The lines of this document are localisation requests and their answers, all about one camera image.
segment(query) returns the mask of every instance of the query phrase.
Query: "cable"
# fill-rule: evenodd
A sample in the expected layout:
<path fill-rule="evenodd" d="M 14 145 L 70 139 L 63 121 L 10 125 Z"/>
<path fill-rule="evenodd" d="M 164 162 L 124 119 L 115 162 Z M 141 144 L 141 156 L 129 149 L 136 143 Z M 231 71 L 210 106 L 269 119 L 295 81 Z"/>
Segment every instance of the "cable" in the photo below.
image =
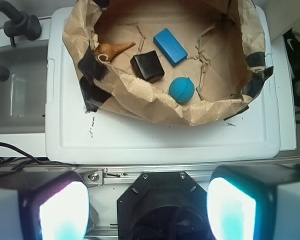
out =
<path fill-rule="evenodd" d="M 37 158 L 35 158 L 34 156 L 30 155 L 29 153 L 21 150 L 20 148 L 13 146 L 11 144 L 5 143 L 5 142 L 0 142 L 0 147 L 12 149 L 12 150 L 16 151 L 17 153 L 20 153 L 30 159 L 30 160 L 18 163 L 16 166 L 13 167 L 13 170 L 21 171 L 27 164 L 31 164 L 31 163 L 37 163 L 39 165 L 56 164 L 56 165 L 69 165 L 69 166 L 75 166 L 75 167 L 78 166 L 77 164 L 64 163 L 64 162 L 60 162 L 60 161 L 49 161 L 49 160 L 48 161 L 40 161 Z M 0 168 L 2 166 L 5 166 L 7 164 L 13 163 L 18 160 L 20 160 L 20 158 L 19 159 L 18 158 L 17 159 L 9 158 L 5 162 L 0 162 Z"/>
<path fill-rule="evenodd" d="M 7 160 L 4 160 L 3 162 L 0 162 L 0 166 L 3 165 L 3 164 L 5 164 L 5 163 L 10 163 L 10 162 L 12 162 L 12 160 L 14 160 L 14 159 L 15 159 L 15 157 L 10 157 L 10 158 L 8 158 Z"/>

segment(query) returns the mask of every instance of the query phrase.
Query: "black cube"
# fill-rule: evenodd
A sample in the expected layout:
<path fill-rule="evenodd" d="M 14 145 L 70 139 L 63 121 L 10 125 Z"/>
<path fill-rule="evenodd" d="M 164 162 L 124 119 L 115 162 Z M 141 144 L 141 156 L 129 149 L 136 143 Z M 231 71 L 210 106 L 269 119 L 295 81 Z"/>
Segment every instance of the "black cube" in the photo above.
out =
<path fill-rule="evenodd" d="M 154 83 L 165 75 L 156 51 L 134 55 L 130 63 L 135 75 L 149 83 Z"/>

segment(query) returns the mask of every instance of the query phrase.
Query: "black cable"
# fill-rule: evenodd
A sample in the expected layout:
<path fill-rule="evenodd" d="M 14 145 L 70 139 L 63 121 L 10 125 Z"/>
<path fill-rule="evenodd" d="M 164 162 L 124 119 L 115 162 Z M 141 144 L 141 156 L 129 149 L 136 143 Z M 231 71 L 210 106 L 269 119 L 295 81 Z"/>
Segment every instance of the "black cable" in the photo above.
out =
<path fill-rule="evenodd" d="M 45 161 L 49 161 L 49 159 L 46 158 L 46 157 L 43 157 L 42 160 L 41 160 L 40 157 L 38 157 L 38 160 L 40 160 L 40 162 L 43 163 L 43 164 L 45 163 Z M 21 171 L 22 169 L 24 169 L 24 167 L 25 167 L 26 165 L 32 164 L 32 163 L 35 163 L 35 161 L 32 160 L 32 159 L 28 159 L 28 160 L 26 160 L 26 161 L 22 161 L 22 162 L 18 163 L 18 164 L 15 165 L 13 168 L 11 168 L 11 170 L 14 170 L 14 171 Z"/>
<path fill-rule="evenodd" d="M 3 165 L 3 164 L 5 164 L 5 163 L 9 163 L 9 162 L 11 162 L 12 160 L 14 160 L 15 159 L 15 157 L 10 157 L 10 158 L 8 158 L 7 160 L 4 160 L 3 162 L 0 162 L 0 165 Z"/>
<path fill-rule="evenodd" d="M 26 164 L 20 164 L 20 166 L 18 166 L 18 167 L 15 166 L 18 171 L 22 170 L 27 164 L 30 164 L 30 163 L 37 163 L 39 165 L 56 164 L 56 165 L 69 165 L 69 166 L 75 166 L 75 167 L 78 166 L 77 164 L 64 163 L 64 162 L 60 162 L 60 161 L 49 161 L 49 160 L 48 161 L 40 161 L 37 158 L 35 158 L 34 156 L 30 155 L 29 153 L 21 150 L 20 148 L 18 148 L 16 146 L 13 146 L 11 144 L 5 143 L 5 142 L 0 142 L 0 147 L 5 147 L 5 148 L 12 149 L 12 150 L 16 151 L 17 153 L 28 157 L 31 160 L 31 161 L 30 160 L 25 161 L 24 163 L 26 163 Z M 13 160 L 9 160 L 9 161 L 8 160 L 6 160 L 5 162 L 0 162 L 0 168 L 2 166 L 5 166 L 7 164 L 10 164 L 10 163 L 15 162 L 15 161 L 20 160 L 20 159 L 13 159 Z"/>
<path fill-rule="evenodd" d="M 3 166 L 6 166 L 8 164 L 14 163 L 16 161 L 23 160 L 23 159 L 26 159 L 26 157 L 18 157 L 18 158 L 11 157 L 11 158 L 7 159 L 5 162 L 0 162 L 0 168 Z"/>
<path fill-rule="evenodd" d="M 37 160 L 34 156 L 30 155 L 29 153 L 21 150 L 20 148 L 17 148 L 16 146 L 13 146 L 11 144 L 8 144 L 8 143 L 5 143 L 5 142 L 0 142 L 0 147 L 5 147 L 5 148 L 8 148 L 8 149 L 12 149 L 14 151 L 16 151 L 17 153 L 20 153 L 30 159 L 34 159 L 34 160 Z"/>

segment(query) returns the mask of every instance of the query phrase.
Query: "paper bag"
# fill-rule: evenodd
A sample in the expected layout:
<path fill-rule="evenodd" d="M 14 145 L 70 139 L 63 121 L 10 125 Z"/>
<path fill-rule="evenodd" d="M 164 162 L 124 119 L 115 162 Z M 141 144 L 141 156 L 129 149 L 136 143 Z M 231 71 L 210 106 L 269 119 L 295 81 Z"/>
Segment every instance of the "paper bag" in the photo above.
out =
<path fill-rule="evenodd" d="M 261 92 L 266 68 L 265 34 L 251 0 L 79 0 L 63 31 L 87 111 L 98 108 L 167 125 L 200 125 L 241 113 Z M 173 67 L 153 42 L 168 28 L 188 53 Z M 111 63 L 94 56 L 100 43 L 136 45 Z M 155 50 L 164 77 L 135 76 L 130 60 Z M 186 104 L 169 95 L 177 77 L 196 88 Z"/>

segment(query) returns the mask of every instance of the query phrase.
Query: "blue block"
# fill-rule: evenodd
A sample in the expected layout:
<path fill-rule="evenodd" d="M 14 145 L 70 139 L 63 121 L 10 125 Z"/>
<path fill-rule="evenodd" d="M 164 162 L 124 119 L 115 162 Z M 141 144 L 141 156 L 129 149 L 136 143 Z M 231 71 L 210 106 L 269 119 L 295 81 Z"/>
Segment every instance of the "blue block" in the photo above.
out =
<path fill-rule="evenodd" d="M 155 35 L 153 41 L 173 66 L 188 56 L 186 50 L 167 28 Z"/>

